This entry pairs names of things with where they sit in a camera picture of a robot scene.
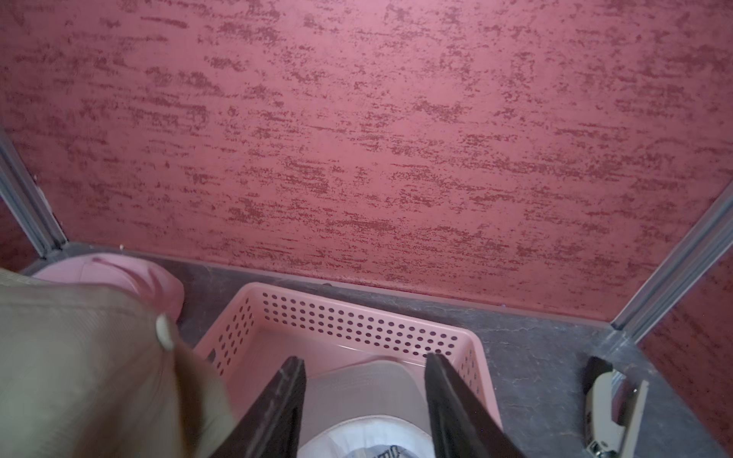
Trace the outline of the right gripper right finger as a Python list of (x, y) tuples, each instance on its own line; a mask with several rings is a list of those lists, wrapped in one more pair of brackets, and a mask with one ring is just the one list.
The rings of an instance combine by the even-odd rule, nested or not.
[(443, 355), (427, 355), (425, 387), (437, 457), (523, 458)]

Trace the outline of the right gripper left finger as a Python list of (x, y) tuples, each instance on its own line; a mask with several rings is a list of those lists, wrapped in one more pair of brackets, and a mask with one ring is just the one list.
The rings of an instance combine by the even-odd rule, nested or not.
[(213, 456), (295, 457), (306, 388), (305, 362), (294, 356), (287, 358)]

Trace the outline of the cream white baseball cap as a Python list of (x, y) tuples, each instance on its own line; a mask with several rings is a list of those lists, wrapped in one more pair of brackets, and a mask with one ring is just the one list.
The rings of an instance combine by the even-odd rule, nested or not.
[(435, 456), (425, 389), (402, 364), (391, 361), (309, 379), (297, 455)]

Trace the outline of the pink plastic basket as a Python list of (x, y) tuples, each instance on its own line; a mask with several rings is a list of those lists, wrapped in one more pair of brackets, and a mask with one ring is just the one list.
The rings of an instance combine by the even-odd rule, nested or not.
[(254, 405), (289, 357), (307, 379), (373, 361), (400, 364), (420, 389), (426, 357), (447, 358), (494, 421), (501, 420), (482, 343), (471, 331), (254, 282), (239, 290), (194, 348), (223, 381), (234, 415)]

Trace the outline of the beige baseball cap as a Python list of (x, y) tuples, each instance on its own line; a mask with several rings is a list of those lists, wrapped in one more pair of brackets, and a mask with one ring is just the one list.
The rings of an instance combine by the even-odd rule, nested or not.
[(1, 274), (5, 457), (210, 457), (237, 425), (170, 318), (114, 286)]

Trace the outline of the pink baseball cap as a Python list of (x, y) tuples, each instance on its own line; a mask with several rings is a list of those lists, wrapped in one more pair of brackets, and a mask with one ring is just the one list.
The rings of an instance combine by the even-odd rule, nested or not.
[(58, 284), (116, 286), (147, 303), (173, 322), (184, 304), (184, 286), (169, 271), (152, 261), (118, 254), (77, 256), (48, 265), (33, 278)]

